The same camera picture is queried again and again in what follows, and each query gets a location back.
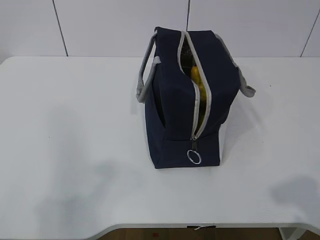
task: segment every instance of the floor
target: floor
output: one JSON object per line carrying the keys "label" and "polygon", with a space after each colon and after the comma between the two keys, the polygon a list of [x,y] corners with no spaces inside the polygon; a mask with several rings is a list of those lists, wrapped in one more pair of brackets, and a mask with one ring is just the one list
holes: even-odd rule
{"label": "floor", "polygon": [[[123,228],[99,240],[282,240],[277,228]],[[300,240],[320,240],[307,231]]]}

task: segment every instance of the yellow object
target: yellow object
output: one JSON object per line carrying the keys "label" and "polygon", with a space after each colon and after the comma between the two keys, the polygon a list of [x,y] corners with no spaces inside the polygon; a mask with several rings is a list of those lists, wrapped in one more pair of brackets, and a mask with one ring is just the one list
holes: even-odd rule
{"label": "yellow object", "polygon": [[199,109],[198,125],[196,127],[196,132],[197,132],[202,122],[204,121],[204,117],[206,113],[206,105],[207,105],[206,89],[201,79],[199,69],[197,66],[193,66],[191,68],[191,79],[199,87],[199,91],[200,91],[200,109]]}

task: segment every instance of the bag handle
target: bag handle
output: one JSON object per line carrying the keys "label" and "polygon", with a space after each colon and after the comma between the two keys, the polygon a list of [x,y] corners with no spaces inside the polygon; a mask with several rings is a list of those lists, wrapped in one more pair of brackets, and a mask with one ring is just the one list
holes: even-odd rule
{"label": "bag handle", "polygon": [[154,78],[154,76],[156,74],[156,66],[157,66],[157,64],[161,63],[159,56],[155,56],[153,58],[153,62],[151,65],[151,70],[150,70],[149,76],[147,77],[147,79],[144,83],[143,76],[144,76],[144,72],[146,69],[146,65],[147,65],[149,56],[151,54],[152,48],[153,48],[155,41],[156,41],[156,35],[157,35],[157,30],[154,32],[154,34],[152,35],[152,37],[150,39],[149,45],[146,49],[146,52],[145,52],[145,55],[143,57],[142,64],[140,67],[139,76],[138,76],[138,84],[136,86],[136,95],[135,95],[136,99],[138,100],[139,103],[146,102],[148,90],[150,88],[152,79]]}
{"label": "bag handle", "polygon": [[245,77],[243,76],[240,67],[233,60],[233,58],[232,58],[227,46],[225,45],[225,42],[222,40],[222,38],[216,33],[214,35],[218,40],[220,40],[224,50],[228,53],[229,58],[231,59],[233,65],[238,69],[238,74],[239,74],[239,79],[240,79],[240,91],[247,98],[252,98],[255,95],[256,90],[253,87],[247,85],[247,81],[246,81]]}
{"label": "bag handle", "polygon": [[[251,86],[247,85],[247,81],[246,81],[245,77],[243,76],[243,74],[241,72],[241,69],[235,63],[233,58],[231,57],[231,54],[230,54],[227,46],[225,45],[225,42],[222,40],[222,38],[216,33],[214,35],[221,42],[224,50],[229,55],[229,58],[231,59],[233,65],[238,70],[239,79],[240,79],[240,91],[246,97],[252,98],[255,95],[256,90],[254,88],[252,88]],[[145,72],[146,65],[147,65],[149,56],[151,54],[152,48],[153,48],[153,46],[155,44],[156,36],[157,36],[157,30],[154,32],[154,34],[152,35],[152,37],[151,37],[151,39],[149,41],[148,47],[146,49],[146,52],[144,54],[144,57],[143,57],[143,60],[142,60],[142,64],[141,64],[141,67],[140,67],[139,76],[138,76],[138,83],[137,83],[137,86],[136,86],[136,95],[135,95],[136,99],[138,100],[139,103],[145,103],[146,102],[147,95],[148,95],[148,90],[149,90],[151,82],[152,82],[152,80],[153,80],[153,78],[154,78],[154,76],[156,74],[156,66],[157,66],[157,64],[161,63],[159,56],[155,56],[153,58],[153,62],[152,62],[152,65],[151,65],[149,76],[147,77],[147,79],[146,79],[146,81],[144,83],[144,80],[143,80],[144,72]]]}

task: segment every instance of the metal ring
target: metal ring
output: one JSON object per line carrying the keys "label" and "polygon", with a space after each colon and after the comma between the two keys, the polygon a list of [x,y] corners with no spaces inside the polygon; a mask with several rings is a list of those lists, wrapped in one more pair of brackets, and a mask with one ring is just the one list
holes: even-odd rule
{"label": "metal ring", "polygon": [[[192,153],[194,153],[194,154],[196,154],[196,155],[198,156],[198,158],[199,158],[199,161],[198,161],[198,162],[195,162],[195,161],[192,160],[192,158],[190,157],[190,152],[192,152]],[[198,164],[200,164],[201,161],[202,161],[200,154],[197,153],[197,152],[194,151],[194,150],[189,149],[189,150],[186,152],[186,155],[187,155],[188,159],[189,159],[193,164],[197,164],[197,165],[198,165]]]}

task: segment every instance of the insulated lunch bag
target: insulated lunch bag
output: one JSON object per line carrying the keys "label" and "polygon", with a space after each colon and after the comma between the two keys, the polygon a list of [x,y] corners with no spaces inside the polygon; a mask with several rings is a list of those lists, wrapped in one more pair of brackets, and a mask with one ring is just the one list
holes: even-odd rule
{"label": "insulated lunch bag", "polygon": [[[145,83],[143,74],[155,43]],[[218,166],[219,129],[238,90],[253,97],[222,39],[212,31],[156,27],[139,72],[136,97],[145,103],[156,169]]]}

